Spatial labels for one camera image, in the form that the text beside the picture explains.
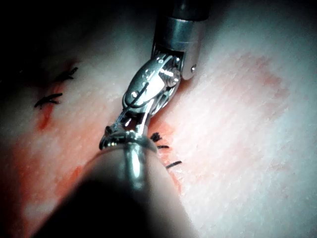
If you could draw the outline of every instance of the red blood stain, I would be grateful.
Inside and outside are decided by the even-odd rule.
[[[65,174],[61,178],[56,178],[55,194],[59,197],[64,197],[75,184],[82,171],[83,166],[77,166],[72,173]]]
[[[230,55],[215,73],[221,79],[219,83],[225,85],[223,96],[262,112],[262,119],[280,117],[288,107],[290,93],[282,78],[271,70],[272,62],[271,58],[251,53]]]
[[[43,130],[45,129],[50,120],[51,120],[51,114],[53,111],[53,105],[48,104],[44,105],[44,108],[40,111],[39,117],[38,117],[38,129]]]

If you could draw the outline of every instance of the surgical suture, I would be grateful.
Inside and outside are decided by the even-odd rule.
[[[39,100],[34,107],[36,108],[37,106],[40,106],[40,109],[42,109],[42,105],[45,103],[54,103],[54,104],[59,104],[59,101],[55,101],[54,98],[60,97],[62,96],[62,93],[55,93],[52,95],[49,95],[47,97],[42,98],[41,100]]]
[[[179,165],[179,164],[181,164],[182,162],[179,160],[179,161],[175,161],[175,162],[173,162],[173,163],[171,163],[170,165],[168,165],[168,166],[166,166],[165,168],[166,169],[169,169],[169,168],[171,168],[171,167],[173,167],[173,166],[175,166],[175,165]]]
[[[77,67],[73,68],[70,72],[65,71],[61,73],[59,76],[55,78],[55,81],[65,81],[68,79],[74,79],[71,75],[73,75],[78,70]]]
[[[151,139],[153,142],[157,142],[157,141],[161,140],[162,137],[160,137],[160,135],[159,135],[158,132],[155,132],[155,133],[153,133],[153,135],[150,137],[150,139]]]
[[[168,145],[158,145],[158,149],[168,149]]]

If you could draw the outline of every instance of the skin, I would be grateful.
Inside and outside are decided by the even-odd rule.
[[[317,235],[317,29],[304,5],[213,8],[197,75],[151,120],[149,136],[170,146],[161,162],[183,162],[169,174],[202,238]],[[111,7],[61,14],[18,46],[46,73],[2,96],[3,236],[29,237],[67,194],[150,57],[153,10]],[[74,79],[54,82],[74,67]],[[34,108],[60,92],[60,104]]]

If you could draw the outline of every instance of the blood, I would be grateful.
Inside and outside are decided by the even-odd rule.
[[[55,194],[58,197],[64,197],[69,191],[69,188],[75,184],[82,171],[83,166],[77,166],[72,173],[64,174],[61,178],[56,177]]]

